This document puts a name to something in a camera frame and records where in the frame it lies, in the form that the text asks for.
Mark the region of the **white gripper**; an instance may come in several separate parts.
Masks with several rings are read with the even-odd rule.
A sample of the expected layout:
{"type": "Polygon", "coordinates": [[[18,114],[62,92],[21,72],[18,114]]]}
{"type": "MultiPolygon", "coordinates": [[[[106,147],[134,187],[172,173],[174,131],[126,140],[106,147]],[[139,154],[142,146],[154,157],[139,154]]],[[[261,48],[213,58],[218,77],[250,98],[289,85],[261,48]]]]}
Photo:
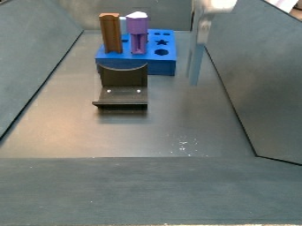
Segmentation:
{"type": "Polygon", "coordinates": [[[197,43],[208,42],[214,15],[209,13],[232,12],[237,0],[194,0],[196,7],[204,12],[198,20],[197,43]]]}

